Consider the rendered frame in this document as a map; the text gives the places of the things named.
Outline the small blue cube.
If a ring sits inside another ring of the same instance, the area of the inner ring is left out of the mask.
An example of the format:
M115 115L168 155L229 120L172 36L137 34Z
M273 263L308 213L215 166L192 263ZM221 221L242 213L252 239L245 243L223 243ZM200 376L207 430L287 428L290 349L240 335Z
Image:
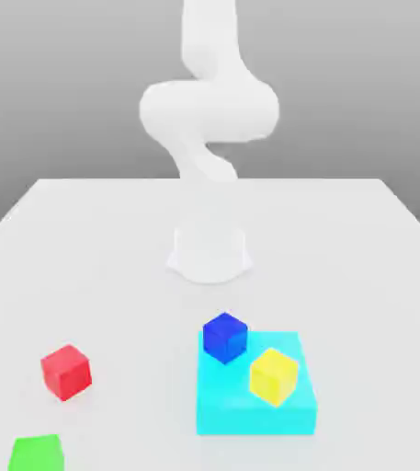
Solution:
M244 322L221 313L203 326L203 349L227 364L246 352L247 337L248 326Z

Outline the small green cube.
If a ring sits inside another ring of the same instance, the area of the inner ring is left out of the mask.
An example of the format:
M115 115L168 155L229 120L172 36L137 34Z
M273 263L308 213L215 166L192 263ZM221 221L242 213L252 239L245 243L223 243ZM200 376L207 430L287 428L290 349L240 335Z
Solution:
M64 471L60 437L49 434L17 438L7 471Z

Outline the large cyan box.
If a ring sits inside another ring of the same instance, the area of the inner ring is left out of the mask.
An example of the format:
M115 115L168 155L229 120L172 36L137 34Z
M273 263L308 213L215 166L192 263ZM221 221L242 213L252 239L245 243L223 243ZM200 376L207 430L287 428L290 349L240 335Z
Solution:
M249 390L251 363L273 348L299 363L295 391L277 408ZM196 428L199 435L312 435L317 400L296 331L251 331L247 350L224 365L203 349L199 334Z

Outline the small red cube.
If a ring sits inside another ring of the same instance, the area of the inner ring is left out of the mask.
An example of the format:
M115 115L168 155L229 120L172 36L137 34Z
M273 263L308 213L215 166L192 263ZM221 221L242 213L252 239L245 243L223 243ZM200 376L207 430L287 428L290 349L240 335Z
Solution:
M66 345L40 360L47 388L66 401L92 384L88 358L75 346Z

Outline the small yellow cube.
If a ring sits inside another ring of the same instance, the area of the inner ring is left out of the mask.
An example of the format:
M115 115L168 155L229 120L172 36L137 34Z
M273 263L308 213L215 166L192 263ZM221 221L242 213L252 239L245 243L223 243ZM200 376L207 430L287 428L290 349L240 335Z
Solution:
M272 407L280 407L295 391L299 363L286 354L266 349L250 365L250 392Z

